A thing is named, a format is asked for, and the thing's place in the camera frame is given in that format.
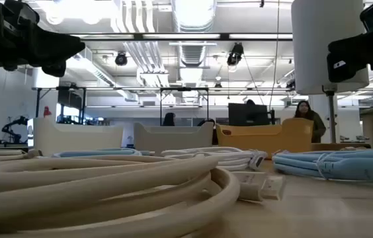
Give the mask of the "white shade table lamp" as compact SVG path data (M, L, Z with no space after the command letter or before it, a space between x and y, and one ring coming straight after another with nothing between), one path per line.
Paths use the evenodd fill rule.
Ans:
M363 0L294 0L291 5L295 90L310 97L312 109L327 124L323 143L340 142L343 123L335 117L336 94L369 85L367 69L343 83L332 83L327 64L331 42L364 32L359 17L363 8Z

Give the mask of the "black ceiling spotlight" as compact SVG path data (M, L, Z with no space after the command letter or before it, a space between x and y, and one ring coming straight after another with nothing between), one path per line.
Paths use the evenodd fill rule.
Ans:
M241 42L236 42L229 53L227 64L229 66L236 66L242 59L244 54L243 45Z
M117 66L125 66L128 63L126 52L118 52L114 62Z

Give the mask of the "white plastic bin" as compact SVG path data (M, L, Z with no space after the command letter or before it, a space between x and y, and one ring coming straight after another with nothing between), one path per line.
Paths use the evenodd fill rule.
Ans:
M34 148L49 156L63 151L120 148L123 127L57 124L48 118L33 120Z

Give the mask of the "orange plastic bin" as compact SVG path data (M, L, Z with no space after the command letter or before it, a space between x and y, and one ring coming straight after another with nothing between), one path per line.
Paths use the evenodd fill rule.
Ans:
M256 149L269 157L279 151L292 153L311 150L313 121L288 118L281 124L266 126L216 126L218 145L241 150Z

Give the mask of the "black computer monitor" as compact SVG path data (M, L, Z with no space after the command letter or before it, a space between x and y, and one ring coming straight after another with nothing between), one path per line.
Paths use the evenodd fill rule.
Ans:
M274 110L258 104L228 104L230 126L266 126L275 125Z

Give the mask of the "overhead light bar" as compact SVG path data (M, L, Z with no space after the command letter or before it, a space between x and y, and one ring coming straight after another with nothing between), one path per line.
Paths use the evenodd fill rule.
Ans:
M176 33L176 32L156 32L156 33L81 33L71 34L79 37L85 42L94 41L293 41L292 34L289 33Z

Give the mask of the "black background station frame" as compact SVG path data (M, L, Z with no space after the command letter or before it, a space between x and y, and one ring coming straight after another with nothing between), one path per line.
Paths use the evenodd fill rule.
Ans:
M87 91L116 91L118 94L122 94L121 91L153 91L154 93L159 93L159 123L163 122L163 92L164 91L178 91L178 92L187 92L187 91L204 91L205 99L209 100L210 98L210 89L208 87L78 87L78 86L58 86L58 87L32 87L33 91L36 91L36 116L39 113L39 102L40 99L45 96L50 91L82 91L82 113L85 112L86 108L86 97Z

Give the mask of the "silver ventilation duct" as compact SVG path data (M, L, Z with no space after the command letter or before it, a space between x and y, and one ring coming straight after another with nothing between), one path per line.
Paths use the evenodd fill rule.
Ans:
M216 17L217 0L171 0L173 22L180 33L208 33ZM178 46L179 77L186 87L198 87L207 53L203 42L181 42Z

